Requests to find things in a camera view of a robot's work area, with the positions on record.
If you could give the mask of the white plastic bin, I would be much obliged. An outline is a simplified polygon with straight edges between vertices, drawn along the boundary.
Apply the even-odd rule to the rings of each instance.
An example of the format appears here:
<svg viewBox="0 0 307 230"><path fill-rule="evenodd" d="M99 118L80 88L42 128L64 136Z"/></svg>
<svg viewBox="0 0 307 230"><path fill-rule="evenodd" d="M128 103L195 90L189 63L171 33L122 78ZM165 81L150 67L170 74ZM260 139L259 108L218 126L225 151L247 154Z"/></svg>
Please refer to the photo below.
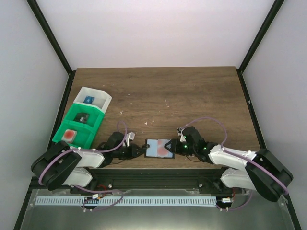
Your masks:
<svg viewBox="0 0 307 230"><path fill-rule="evenodd" d="M86 96L94 97L94 101L92 104L83 103ZM105 114L111 103L111 100L112 96L110 96L107 92L103 90L81 87L79 93L77 94L73 102L76 104L82 104L97 108L99 111Z"/></svg>

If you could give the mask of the blue card in bin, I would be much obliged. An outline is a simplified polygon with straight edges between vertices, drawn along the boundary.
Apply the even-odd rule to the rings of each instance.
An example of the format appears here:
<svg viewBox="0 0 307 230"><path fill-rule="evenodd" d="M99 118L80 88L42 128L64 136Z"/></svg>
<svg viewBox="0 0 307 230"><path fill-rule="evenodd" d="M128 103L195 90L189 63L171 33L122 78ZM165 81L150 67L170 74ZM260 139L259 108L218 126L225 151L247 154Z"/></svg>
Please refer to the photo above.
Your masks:
<svg viewBox="0 0 307 230"><path fill-rule="evenodd" d="M86 96L85 99L84 99L84 101L83 101L83 103L85 103L85 104L92 104L93 101L94 101L94 97L92 97L92 96Z"/></svg>

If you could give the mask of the black aluminium frame rail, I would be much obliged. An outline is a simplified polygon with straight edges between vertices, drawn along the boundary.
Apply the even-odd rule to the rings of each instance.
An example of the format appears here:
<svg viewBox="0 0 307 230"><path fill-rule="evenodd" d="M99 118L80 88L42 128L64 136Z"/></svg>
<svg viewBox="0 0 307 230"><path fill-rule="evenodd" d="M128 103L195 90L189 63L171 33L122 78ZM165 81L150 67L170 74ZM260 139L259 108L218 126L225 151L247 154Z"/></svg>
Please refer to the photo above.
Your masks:
<svg viewBox="0 0 307 230"><path fill-rule="evenodd" d="M108 188L127 191L132 189L199 189L201 193L228 194L231 189L220 182L222 168L200 169L90 169L93 182L86 188Z"/></svg>

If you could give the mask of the dark card in bin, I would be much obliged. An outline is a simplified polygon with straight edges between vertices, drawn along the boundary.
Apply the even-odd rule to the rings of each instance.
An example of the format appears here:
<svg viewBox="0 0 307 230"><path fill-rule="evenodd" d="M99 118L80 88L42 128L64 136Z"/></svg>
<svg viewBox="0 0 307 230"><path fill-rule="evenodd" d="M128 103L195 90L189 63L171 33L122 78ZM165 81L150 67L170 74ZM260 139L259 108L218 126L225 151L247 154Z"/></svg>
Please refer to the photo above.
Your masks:
<svg viewBox="0 0 307 230"><path fill-rule="evenodd" d="M74 117L74 121L86 124L89 116L90 115L88 113L77 113L76 116Z"/></svg>

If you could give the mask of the red and white card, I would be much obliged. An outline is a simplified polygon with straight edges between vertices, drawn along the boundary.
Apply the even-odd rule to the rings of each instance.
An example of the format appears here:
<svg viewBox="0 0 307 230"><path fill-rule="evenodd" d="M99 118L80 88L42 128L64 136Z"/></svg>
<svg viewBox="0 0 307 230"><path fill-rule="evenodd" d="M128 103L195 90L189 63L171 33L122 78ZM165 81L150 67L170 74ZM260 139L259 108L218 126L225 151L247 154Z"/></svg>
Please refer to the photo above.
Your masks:
<svg viewBox="0 0 307 230"><path fill-rule="evenodd" d="M67 143L72 143L74 141L76 135L77 135L77 131L71 130L71 129L66 129L61 140L65 141Z"/></svg>

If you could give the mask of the black leather card holder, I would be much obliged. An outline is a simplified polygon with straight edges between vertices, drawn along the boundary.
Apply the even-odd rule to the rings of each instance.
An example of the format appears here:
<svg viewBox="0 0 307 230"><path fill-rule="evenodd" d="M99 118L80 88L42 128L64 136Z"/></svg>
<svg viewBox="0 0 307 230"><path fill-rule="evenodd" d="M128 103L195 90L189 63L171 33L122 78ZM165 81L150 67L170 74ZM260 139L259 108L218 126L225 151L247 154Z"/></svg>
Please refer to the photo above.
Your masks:
<svg viewBox="0 0 307 230"><path fill-rule="evenodd" d="M157 155L157 142L158 139L146 139L146 150L144 156L146 158L160 158L160 159L174 159L175 155L169 152L168 157L161 158Z"/></svg>

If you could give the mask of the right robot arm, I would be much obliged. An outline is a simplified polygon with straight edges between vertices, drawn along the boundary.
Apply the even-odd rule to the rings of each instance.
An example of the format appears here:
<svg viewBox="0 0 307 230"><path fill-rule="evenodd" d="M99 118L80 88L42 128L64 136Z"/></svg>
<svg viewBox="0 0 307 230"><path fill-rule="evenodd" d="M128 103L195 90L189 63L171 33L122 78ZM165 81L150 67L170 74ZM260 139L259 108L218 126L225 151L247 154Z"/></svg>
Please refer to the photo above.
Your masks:
<svg viewBox="0 0 307 230"><path fill-rule="evenodd" d="M288 193L293 175L268 149L241 151L207 142L193 126L179 128L177 132L180 137L164 145L169 152L194 155L201 162L228 167L213 181L216 192L238 187L257 191L271 202Z"/></svg>

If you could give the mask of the green plastic bin front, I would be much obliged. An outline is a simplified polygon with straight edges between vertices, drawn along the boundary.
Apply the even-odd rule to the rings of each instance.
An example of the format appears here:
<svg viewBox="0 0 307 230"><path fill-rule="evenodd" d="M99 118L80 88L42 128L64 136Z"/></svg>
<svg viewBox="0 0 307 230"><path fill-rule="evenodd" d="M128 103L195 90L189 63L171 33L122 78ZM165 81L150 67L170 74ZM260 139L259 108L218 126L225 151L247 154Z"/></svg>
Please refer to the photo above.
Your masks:
<svg viewBox="0 0 307 230"><path fill-rule="evenodd" d="M87 124L64 120L52 138L52 141L55 143L61 141L67 130L76 132L73 140L68 142L68 144L74 147L81 147L83 149L89 149L91 147L96 135L94 128Z"/></svg>

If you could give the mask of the green plastic bin middle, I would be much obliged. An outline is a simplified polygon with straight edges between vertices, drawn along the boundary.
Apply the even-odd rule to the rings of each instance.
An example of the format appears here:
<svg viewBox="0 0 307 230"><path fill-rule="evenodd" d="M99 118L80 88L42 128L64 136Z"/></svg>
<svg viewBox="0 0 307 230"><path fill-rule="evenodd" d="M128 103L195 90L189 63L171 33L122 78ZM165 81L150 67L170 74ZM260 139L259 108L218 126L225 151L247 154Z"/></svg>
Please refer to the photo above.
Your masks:
<svg viewBox="0 0 307 230"><path fill-rule="evenodd" d="M88 104L73 103L64 120L90 126L95 132L99 129L105 114Z"/></svg>

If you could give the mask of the white card red dots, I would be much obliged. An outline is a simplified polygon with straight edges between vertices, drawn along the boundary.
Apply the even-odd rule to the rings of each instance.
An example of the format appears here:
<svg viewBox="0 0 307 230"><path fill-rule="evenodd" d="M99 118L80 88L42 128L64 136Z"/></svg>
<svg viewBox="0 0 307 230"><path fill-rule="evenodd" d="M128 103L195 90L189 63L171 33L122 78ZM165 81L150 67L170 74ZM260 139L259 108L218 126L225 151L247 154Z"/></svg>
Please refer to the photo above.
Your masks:
<svg viewBox="0 0 307 230"><path fill-rule="evenodd" d="M169 140L167 140L167 139L158 139L158 142L157 142L157 155L158 155L158 157L161 157L161 158L168 157L169 152L165 148L165 144L168 141Z"/></svg>

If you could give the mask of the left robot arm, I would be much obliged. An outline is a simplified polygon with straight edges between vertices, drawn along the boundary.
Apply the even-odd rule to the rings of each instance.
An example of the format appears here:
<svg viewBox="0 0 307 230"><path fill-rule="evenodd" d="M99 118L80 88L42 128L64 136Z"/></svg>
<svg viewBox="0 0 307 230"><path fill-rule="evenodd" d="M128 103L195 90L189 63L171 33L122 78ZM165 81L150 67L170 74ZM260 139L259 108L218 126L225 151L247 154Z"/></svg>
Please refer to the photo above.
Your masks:
<svg viewBox="0 0 307 230"><path fill-rule="evenodd" d="M49 191L63 185L80 186L86 193L94 193L98 181L90 169L104 168L114 158L131 160L143 155L148 146L131 143L135 134L113 132L106 142L96 149L73 148L67 142L60 141L48 149L31 165L31 171L38 178L39 184Z"/></svg>

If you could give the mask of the green plastic bin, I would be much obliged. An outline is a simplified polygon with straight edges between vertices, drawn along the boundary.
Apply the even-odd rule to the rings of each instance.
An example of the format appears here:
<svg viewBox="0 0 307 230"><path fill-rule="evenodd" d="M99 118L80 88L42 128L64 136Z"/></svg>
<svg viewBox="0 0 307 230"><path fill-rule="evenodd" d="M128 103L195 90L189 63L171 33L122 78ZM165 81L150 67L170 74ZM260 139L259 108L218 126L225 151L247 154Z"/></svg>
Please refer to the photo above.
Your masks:
<svg viewBox="0 0 307 230"><path fill-rule="evenodd" d="M87 124L64 120L52 138L52 141L55 143L61 141L67 130L76 132L73 140L68 142L68 144L74 147L81 147L83 149L89 149L91 147L96 135L94 128Z"/></svg>
<svg viewBox="0 0 307 230"><path fill-rule="evenodd" d="M99 129L105 114L88 104L73 103L64 120L90 126L95 132Z"/></svg>

